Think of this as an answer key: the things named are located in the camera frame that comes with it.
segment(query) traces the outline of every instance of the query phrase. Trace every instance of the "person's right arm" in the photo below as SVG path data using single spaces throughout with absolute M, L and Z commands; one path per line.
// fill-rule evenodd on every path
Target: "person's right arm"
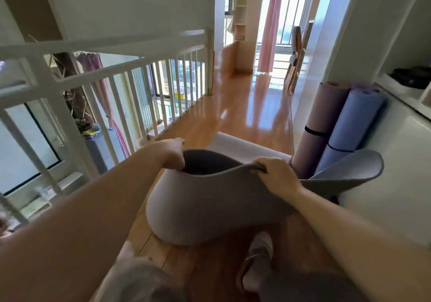
M 277 158 L 258 158 L 267 188 L 294 206 L 354 283 L 376 302 L 430 301 L 431 251 L 305 189 Z

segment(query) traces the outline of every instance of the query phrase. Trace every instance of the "person's left hand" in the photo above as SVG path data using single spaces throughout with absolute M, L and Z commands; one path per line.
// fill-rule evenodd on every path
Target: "person's left hand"
M 181 170 L 185 166 L 183 156 L 184 139 L 177 137 L 154 142 L 162 153 L 163 168 Z

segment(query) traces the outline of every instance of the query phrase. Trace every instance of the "rolled yoga mat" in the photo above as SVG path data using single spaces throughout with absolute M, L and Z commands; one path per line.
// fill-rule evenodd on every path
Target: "rolled yoga mat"
M 304 133 L 292 157 L 292 168 L 299 179 L 309 179 L 347 99 L 349 87 L 338 83 L 321 83 L 311 108 Z
M 385 101 L 375 87 L 350 91 L 315 174 L 359 148 Z
M 279 222 L 292 212 L 251 172 L 262 166 L 250 164 L 258 156 L 290 156 L 223 133 L 207 149 L 184 151 L 185 168 L 166 169 L 148 197 L 148 224 L 160 239 L 198 244 L 241 227 Z M 301 182 L 327 197 L 374 179 L 382 169 L 379 153 L 361 150 Z

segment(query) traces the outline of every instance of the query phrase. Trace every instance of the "slipper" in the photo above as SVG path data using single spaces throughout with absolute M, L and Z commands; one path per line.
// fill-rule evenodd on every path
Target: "slipper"
M 267 232 L 260 232 L 257 234 L 251 242 L 248 250 L 248 256 L 245 258 L 241 267 L 237 273 L 235 283 L 241 293 L 246 293 L 244 289 L 242 279 L 244 275 L 249 271 L 256 257 L 268 258 L 272 260 L 273 248 L 271 236 Z

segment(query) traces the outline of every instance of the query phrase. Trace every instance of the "hand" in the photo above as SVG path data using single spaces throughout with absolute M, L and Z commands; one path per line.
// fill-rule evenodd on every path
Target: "hand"
M 163 168 L 181 170 L 185 167 L 183 156 L 184 139 L 177 137 L 169 140 L 154 142 L 163 160 Z
M 272 194 L 283 200 L 291 203 L 303 189 L 294 170 L 284 159 L 259 157 L 253 163 L 265 165 L 267 173 L 258 170 L 257 175 Z

